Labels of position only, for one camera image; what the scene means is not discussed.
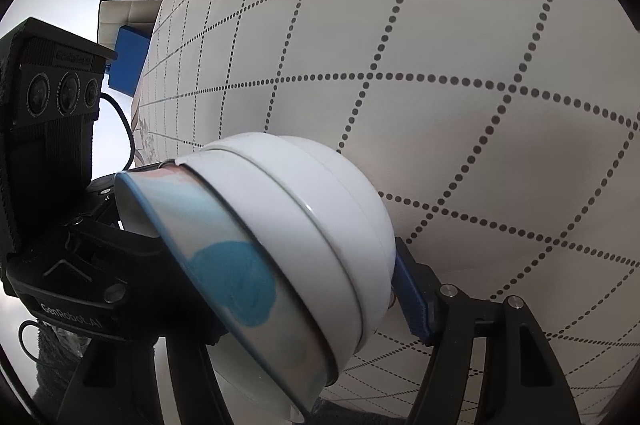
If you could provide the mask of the blue rimmed white bowl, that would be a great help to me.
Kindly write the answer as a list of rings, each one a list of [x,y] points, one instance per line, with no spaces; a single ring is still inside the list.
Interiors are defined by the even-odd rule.
[[[225,331],[215,371],[281,419],[302,423],[336,372],[318,324],[231,206],[195,172],[167,164],[121,171],[125,229],[158,237]]]

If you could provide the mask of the patterned tablecloth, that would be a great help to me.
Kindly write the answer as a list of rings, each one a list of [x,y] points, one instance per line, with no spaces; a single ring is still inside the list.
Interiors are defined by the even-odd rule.
[[[521,296],[580,419],[639,365],[639,34],[617,0],[163,0],[141,162],[232,134],[321,142],[413,256]]]

